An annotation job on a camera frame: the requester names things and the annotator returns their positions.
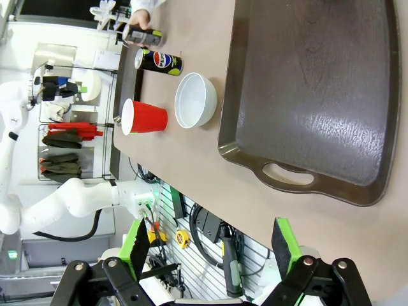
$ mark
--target pepsi logo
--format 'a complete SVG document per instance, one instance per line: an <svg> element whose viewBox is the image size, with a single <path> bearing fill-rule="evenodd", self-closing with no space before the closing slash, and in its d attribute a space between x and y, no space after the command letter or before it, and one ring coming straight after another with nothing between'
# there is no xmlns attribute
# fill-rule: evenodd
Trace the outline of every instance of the pepsi logo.
<svg viewBox="0 0 408 306"><path fill-rule="evenodd" d="M164 53L154 52L153 59L154 64L159 68L165 68L171 64L170 56Z"/></svg>

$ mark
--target red garment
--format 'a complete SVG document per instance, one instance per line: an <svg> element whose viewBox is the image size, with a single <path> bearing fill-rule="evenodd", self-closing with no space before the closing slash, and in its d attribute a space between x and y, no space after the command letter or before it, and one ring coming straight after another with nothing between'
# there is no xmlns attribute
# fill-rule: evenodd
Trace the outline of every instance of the red garment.
<svg viewBox="0 0 408 306"><path fill-rule="evenodd" d="M48 135L61 132L61 130L76 129L76 135L82 137L84 141L93 140L95 136L103 136L103 132L97 131L97 127L89 122L50 123L48 128L50 129Z"/></svg>

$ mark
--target white sleeve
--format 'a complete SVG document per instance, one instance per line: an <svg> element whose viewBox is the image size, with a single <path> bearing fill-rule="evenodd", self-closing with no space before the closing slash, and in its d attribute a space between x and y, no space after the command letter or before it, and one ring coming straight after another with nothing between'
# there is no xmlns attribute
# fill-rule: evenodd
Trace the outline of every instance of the white sleeve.
<svg viewBox="0 0 408 306"><path fill-rule="evenodd" d="M165 1L166 0L131 0L130 4L132 6L132 13L138 10L147 10L151 16L154 8Z"/></svg>

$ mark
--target tray handle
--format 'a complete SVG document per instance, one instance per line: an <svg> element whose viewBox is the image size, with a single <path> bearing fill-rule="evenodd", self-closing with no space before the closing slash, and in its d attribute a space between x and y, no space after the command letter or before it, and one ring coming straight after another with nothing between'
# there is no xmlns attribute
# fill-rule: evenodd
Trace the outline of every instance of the tray handle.
<svg viewBox="0 0 408 306"><path fill-rule="evenodd" d="M291 184L291 183L282 182L280 180L272 178L271 176L267 175L264 172L265 166L267 166L268 164L276 164L277 166L281 167L283 170L286 170L286 171L312 175L313 181L308 184L296 184L296 183ZM286 191L289 193L309 193L309 192L315 191L316 185L319 182L319 174L315 172L307 171L302 168L297 168L294 166L290 166L288 164L277 163L275 161L265 161L265 162L259 163L257 167L252 169L252 171L254 172L255 176L265 185L271 188L274 188L280 191Z"/></svg>

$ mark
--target green light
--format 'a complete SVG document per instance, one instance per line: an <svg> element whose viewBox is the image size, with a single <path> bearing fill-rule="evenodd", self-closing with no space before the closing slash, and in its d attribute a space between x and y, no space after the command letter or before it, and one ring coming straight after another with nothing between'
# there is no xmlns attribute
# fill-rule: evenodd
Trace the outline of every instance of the green light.
<svg viewBox="0 0 408 306"><path fill-rule="evenodd" d="M16 260L17 259L17 251L7 251L8 253L8 257L12 260Z"/></svg>

